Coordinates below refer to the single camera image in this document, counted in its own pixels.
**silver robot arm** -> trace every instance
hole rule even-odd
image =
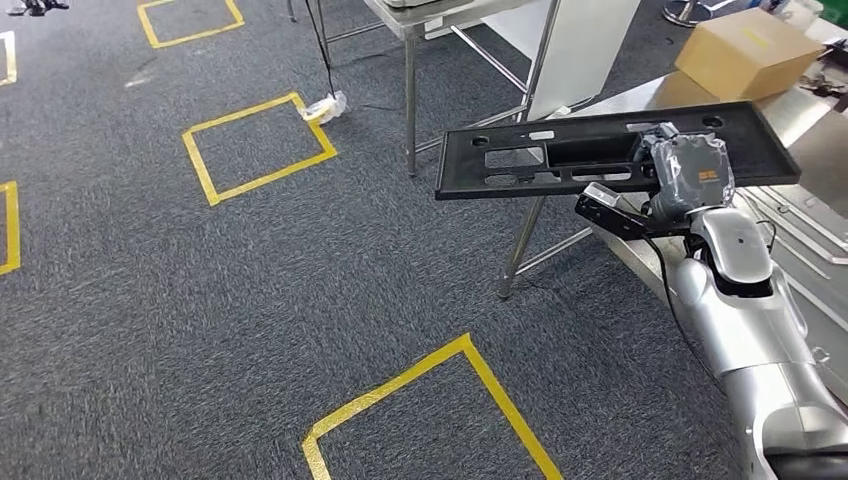
[[[751,479],[848,478],[848,417],[816,373],[807,326],[757,226],[735,208],[692,215],[703,248],[671,285],[733,411]]]
[[[746,478],[848,479],[848,417],[816,372],[807,325],[759,228],[731,207],[724,142],[666,123],[645,131],[643,147],[659,190],[640,213],[599,183],[575,211],[623,240],[648,241],[658,255],[651,238],[684,237],[687,258],[664,283],[730,401]]]

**black plastic tray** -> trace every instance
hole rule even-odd
[[[673,122],[682,133],[715,132],[727,143],[737,186],[792,184],[801,176],[753,104],[733,102],[450,131],[442,144],[436,199],[574,195],[591,181],[619,192],[656,191],[650,158],[635,162],[631,155],[638,124],[659,122]],[[486,166],[487,152],[534,147],[541,161],[528,162],[532,157],[524,154],[523,162],[508,164],[507,158],[507,164]]]

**white plastic wrap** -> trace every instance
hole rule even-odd
[[[323,125],[344,113],[346,108],[347,97],[343,92],[337,91],[335,98],[333,98],[333,95],[327,94],[326,98],[301,109],[300,116],[307,122],[317,121],[320,125]]]
[[[651,200],[655,214],[679,221],[693,210],[731,205],[735,184],[724,140],[713,133],[653,140],[651,156],[660,182],[660,193]]]

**floor marking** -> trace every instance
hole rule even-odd
[[[0,87],[18,81],[18,62],[15,59],[15,32],[0,33],[0,40],[6,46],[6,78],[0,80]]]
[[[159,38],[156,37],[156,32],[153,31],[153,25],[150,24],[150,19],[147,17],[147,9],[151,7],[156,7],[158,5],[164,5],[166,3],[171,3],[173,1],[174,0],[156,0],[155,2],[140,3],[136,7],[136,9],[138,10],[138,18],[141,19],[141,27],[144,29],[144,33],[147,35],[147,40],[150,42],[150,46],[152,46],[153,48],[171,47],[180,43],[197,40],[198,38],[209,37],[218,33],[226,32],[228,30],[233,30],[244,25],[244,17],[241,15],[241,12],[236,7],[235,0],[225,0],[227,8],[230,10],[230,13],[233,14],[235,23],[231,23],[225,27],[213,28],[212,30],[206,30],[200,33],[195,33],[194,35],[189,35],[187,37],[180,37],[175,38],[173,40],[168,40],[167,42],[160,42]]]
[[[18,184],[0,184],[0,193],[6,197],[6,263],[0,265],[0,275],[21,266],[21,232],[18,220]]]
[[[238,187],[234,187],[223,192],[218,192],[215,190],[215,185],[212,183],[212,178],[209,176],[209,172],[206,170],[206,164],[203,163],[203,157],[200,156],[200,151],[197,149],[197,144],[194,142],[194,137],[192,135],[202,130],[206,130],[207,128],[212,128],[227,122],[232,122],[234,120],[253,115],[254,113],[259,113],[263,110],[268,110],[269,108],[282,105],[286,102],[294,103],[295,107],[297,107],[299,110],[306,108],[306,105],[304,105],[303,100],[300,99],[300,95],[298,95],[297,92],[291,92],[288,95],[276,98],[263,104],[246,108],[244,110],[240,110],[229,115],[224,115],[221,118],[216,118],[215,120],[210,120],[208,122],[203,122],[201,124],[195,125],[189,128],[185,133],[183,133],[183,143],[185,143],[186,150],[188,150],[188,155],[191,158],[191,164],[194,166],[194,170],[197,172],[197,178],[200,179],[200,186],[203,187],[203,193],[206,194],[206,199],[209,201],[209,205],[215,206],[221,203],[221,201],[223,200],[233,198],[236,195],[241,195],[242,193],[253,190],[256,187],[261,187],[262,185],[271,183],[274,180],[283,178],[286,175],[290,175],[297,171],[303,170],[306,167],[311,167],[312,165],[316,165],[318,163],[323,162],[324,160],[327,160],[328,158],[336,156],[336,154],[338,153],[336,151],[336,148],[333,147],[333,145],[330,143],[330,139],[327,138],[327,135],[324,133],[324,130],[322,130],[321,127],[318,125],[318,122],[309,122],[309,129],[312,131],[312,134],[315,135],[315,138],[318,140],[318,143],[321,145],[321,148],[323,148],[323,151],[321,153],[309,157],[306,160],[301,160],[297,163],[291,164],[274,173],[265,175],[264,177],[259,177],[255,180],[251,180],[243,185],[239,185]]]
[[[489,394],[495,400],[495,403],[500,407],[506,419],[509,421],[515,433],[521,439],[521,443],[527,448],[530,456],[536,461],[536,465],[545,475],[547,479],[562,479],[562,474],[559,473],[556,465],[548,457],[544,447],[539,443],[536,435],[527,426],[527,423],[522,418],[521,413],[515,408],[515,405],[509,399],[509,396],[504,391],[495,374],[483,360],[480,352],[471,343],[471,334],[465,335],[453,340],[444,347],[436,350],[424,357],[412,366],[409,370],[401,373],[397,377],[389,380],[383,385],[374,390],[354,399],[353,401],[342,405],[339,409],[326,417],[319,420],[306,435],[301,446],[303,454],[306,456],[306,461],[309,463],[309,469],[312,471],[312,477],[315,480],[331,480],[330,472],[327,470],[327,465],[324,462],[324,457],[321,455],[321,450],[318,448],[318,438],[325,435],[330,430],[338,427],[342,423],[350,420],[357,413],[374,405],[380,400],[386,398],[391,393],[397,391],[404,385],[412,382],[416,378],[429,372],[433,367],[444,363],[449,358],[456,354],[465,354],[474,371],[483,381],[483,385],[489,390]]]

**black cord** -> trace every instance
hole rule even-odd
[[[655,254],[657,254],[657,258],[660,261],[660,273],[662,274],[663,288],[665,289],[665,298],[666,300],[668,300],[668,308],[671,309],[671,317],[674,318],[674,324],[677,325],[677,331],[680,332],[680,336],[683,337],[683,341],[686,342],[686,346],[689,347],[689,351],[692,352],[692,356],[695,357],[695,360],[698,361],[698,363],[701,365],[701,368],[703,368],[704,371],[707,372],[707,375],[710,377],[710,380],[712,380],[716,388],[718,388],[720,392],[724,393],[724,390],[722,390],[721,385],[719,385],[718,381],[713,376],[712,370],[710,370],[710,368],[707,367],[704,361],[701,360],[701,356],[698,355],[698,350],[695,349],[695,345],[693,345],[692,341],[689,340],[689,336],[686,335],[686,332],[683,330],[683,324],[680,323],[680,319],[677,317],[677,312],[674,310],[674,302],[672,302],[671,300],[671,287],[668,285],[668,271],[665,267],[665,257],[663,257],[662,251],[660,251],[660,247],[658,247],[657,244],[654,243],[654,241],[651,240],[649,237],[643,236],[642,239],[648,243],[648,246],[651,247],[651,250],[653,250]]]
[[[306,0],[306,11],[309,12],[309,19],[312,20],[312,30],[315,31],[315,39],[318,40],[318,49],[321,50],[321,59],[324,60],[324,68],[327,70],[327,83],[330,85],[330,95],[335,99],[336,88],[333,87],[333,74],[330,72],[330,56],[324,49],[324,42],[321,41],[322,38],[326,38],[327,33],[324,31],[323,22],[321,24],[321,32],[318,32],[318,24],[315,23],[315,15],[312,14],[312,6],[309,4],[309,0]]]
[[[771,240],[769,240],[769,244],[766,246],[769,251],[769,254],[771,254],[771,249],[774,248],[774,240],[777,238],[777,225],[775,225],[774,222],[772,222],[771,220],[760,220],[759,222],[757,222],[757,225],[760,225],[762,223],[767,223],[769,224],[769,226],[771,226]]]

